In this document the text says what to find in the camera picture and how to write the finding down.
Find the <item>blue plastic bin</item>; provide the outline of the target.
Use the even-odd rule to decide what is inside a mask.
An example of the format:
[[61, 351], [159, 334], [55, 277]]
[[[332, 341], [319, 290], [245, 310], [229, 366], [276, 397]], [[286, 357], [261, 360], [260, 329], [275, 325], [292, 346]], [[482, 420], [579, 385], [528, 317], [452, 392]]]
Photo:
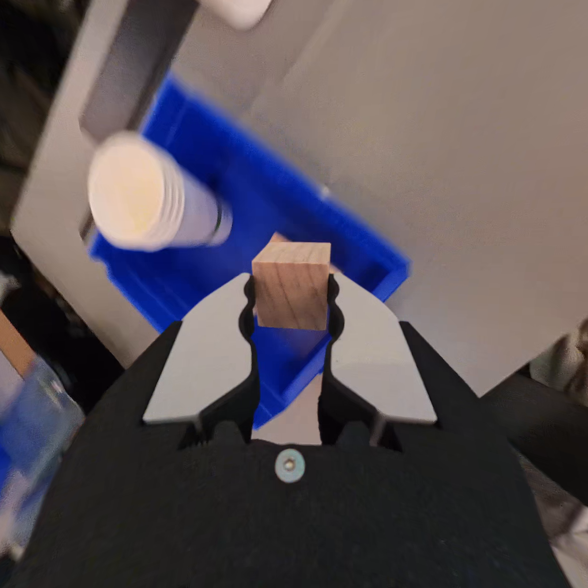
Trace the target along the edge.
[[[141, 136], [211, 188], [233, 215], [230, 236], [218, 246], [131, 251], [99, 232], [99, 259], [160, 332], [176, 322], [179, 331], [203, 298], [241, 273], [252, 275], [252, 260], [275, 232], [292, 242], [330, 243], [330, 275], [342, 273], [383, 303], [408, 277], [408, 260], [392, 245], [173, 82], [165, 84]], [[329, 310], [323, 331], [261, 327], [256, 301], [253, 316], [261, 384], [253, 429], [259, 429], [323, 373], [331, 336]]]
[[1, 488], [1, 550], [20, 559], [63, 456], [85, 414], [59, 374], [36, 359], [1, 416], [1, 456], [9, 467]]

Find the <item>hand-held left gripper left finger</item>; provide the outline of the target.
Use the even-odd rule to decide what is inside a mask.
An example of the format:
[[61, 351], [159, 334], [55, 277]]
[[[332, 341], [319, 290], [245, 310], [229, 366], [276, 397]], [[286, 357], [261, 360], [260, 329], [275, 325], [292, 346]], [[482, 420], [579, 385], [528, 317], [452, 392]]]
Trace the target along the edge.
[[212, 439], [232, 422], [246, 443], [261, 399], [254, 278], [241, 273], [187, 313], [143, 414], [145, 424], [190, 423]]

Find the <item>person's leg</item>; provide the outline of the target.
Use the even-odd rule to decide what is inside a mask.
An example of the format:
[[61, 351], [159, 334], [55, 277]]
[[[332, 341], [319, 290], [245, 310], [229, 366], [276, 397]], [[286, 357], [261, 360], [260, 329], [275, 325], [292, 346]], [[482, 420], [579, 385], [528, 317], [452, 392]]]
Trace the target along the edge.
[[521, 373], [481, 397], [513, 447], [587, 505], [587, 408]]

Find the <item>white folding stand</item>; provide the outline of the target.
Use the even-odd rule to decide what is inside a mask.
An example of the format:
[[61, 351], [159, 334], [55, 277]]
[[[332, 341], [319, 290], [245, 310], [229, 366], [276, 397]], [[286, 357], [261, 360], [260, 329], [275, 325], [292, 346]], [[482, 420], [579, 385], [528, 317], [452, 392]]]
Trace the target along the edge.
[[248, 31], [265, 16], [272, 1], [198, 1], [237, 31]]

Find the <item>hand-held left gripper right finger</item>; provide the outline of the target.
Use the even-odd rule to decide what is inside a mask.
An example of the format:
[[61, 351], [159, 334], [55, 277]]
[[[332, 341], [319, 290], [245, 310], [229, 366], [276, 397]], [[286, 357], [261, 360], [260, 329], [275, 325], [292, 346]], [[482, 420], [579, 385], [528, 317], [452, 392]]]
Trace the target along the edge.
[[433, 426], [437, 414], [396, 315], [342, 273], [329, 276], [319, 434], [334, 445], [360, 422], [381, 438], [393, 423]]

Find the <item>brown cardboard panel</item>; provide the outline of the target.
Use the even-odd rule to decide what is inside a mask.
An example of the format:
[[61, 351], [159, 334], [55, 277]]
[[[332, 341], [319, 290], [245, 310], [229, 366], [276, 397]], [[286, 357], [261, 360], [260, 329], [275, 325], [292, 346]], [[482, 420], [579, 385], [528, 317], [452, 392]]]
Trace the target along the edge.
[[1, 312], [1, 353], [21, 378], [27, 376], [37, 357], [3, 312]]

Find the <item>stack of white paper cups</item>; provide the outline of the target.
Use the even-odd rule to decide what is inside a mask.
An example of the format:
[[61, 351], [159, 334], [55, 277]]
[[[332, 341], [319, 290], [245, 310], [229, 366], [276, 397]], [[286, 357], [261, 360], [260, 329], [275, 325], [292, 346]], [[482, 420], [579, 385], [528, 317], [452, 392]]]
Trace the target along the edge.
[[218, 246], [232, 230], [230, 205], [135, 132], [117, 132], [99, 145], [87, 187], [99, 232], [122, 249]]

